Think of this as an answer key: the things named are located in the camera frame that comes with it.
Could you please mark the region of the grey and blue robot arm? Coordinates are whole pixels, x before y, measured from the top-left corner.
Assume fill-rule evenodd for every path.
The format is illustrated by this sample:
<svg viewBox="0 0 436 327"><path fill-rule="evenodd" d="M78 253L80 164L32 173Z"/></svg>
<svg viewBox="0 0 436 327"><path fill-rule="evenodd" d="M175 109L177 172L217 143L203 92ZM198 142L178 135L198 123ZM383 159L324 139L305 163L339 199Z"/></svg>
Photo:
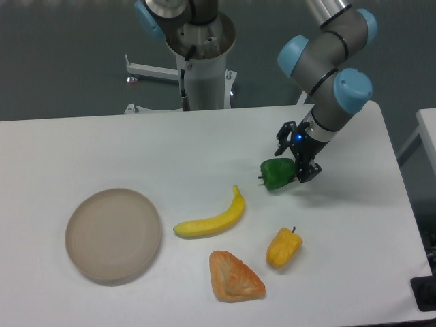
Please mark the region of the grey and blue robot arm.
<svg viewBox="0 0 436 327"><path fill-rule="evenodd" d="M273 159L260 168L268 189L293 180L305 183L321 172L316 155L371 99L369 78L356 69L342 69L348 58L377 35L372 13L349 1L309 1L320 26L313 40L298 35L280 51L281 71L314 101L299 122L284 123L277 133ZM182 109L221 109L230 93L225 87L226 59L236 29L216 1L137 1L134 10L142 28L163 39L176 57Z"/></svg>

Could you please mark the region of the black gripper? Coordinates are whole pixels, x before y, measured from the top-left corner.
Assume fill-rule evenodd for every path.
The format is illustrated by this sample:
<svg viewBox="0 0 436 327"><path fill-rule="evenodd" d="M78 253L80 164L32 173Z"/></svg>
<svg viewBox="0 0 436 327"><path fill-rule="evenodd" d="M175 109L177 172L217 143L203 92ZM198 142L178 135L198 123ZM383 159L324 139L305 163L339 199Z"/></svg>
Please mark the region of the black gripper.
<svg viewBox="0 0 436 327"><path fill-rule="evenodd" d="M310 122L303 121L299 125L295 121L286 122L276 135L278 141L274 156L282 155L290 149L296 159L296 179L306 183L314 179L322 168L313 159L329 143L309 135Z"/></svg>

